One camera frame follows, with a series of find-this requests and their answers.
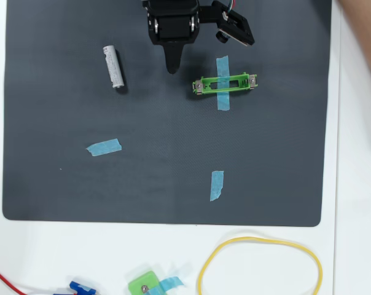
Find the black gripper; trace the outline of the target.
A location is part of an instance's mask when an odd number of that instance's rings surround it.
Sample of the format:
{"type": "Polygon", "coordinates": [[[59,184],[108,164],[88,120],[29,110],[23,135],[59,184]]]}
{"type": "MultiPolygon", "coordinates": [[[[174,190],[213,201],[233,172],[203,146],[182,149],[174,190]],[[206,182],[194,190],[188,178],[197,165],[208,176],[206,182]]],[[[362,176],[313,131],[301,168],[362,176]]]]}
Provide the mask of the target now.
{"type": "Polygon", "coordinates": [[[199,1],[142,1],[147,10],[149,33],[153,45],[163,47],[166,69],[175,74],[181,64],[185,45],[193,44],[199,1]]]}

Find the bare person hand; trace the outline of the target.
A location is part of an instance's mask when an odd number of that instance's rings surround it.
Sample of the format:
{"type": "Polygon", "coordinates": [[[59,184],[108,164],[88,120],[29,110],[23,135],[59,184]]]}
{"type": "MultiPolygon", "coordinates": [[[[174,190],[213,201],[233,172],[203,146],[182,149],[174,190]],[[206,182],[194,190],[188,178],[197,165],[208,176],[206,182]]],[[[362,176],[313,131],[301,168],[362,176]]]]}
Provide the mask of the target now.
{"type": "Polygon", "coordinates": [[[371,71],[371,0],[339,1],[371,71]]]}

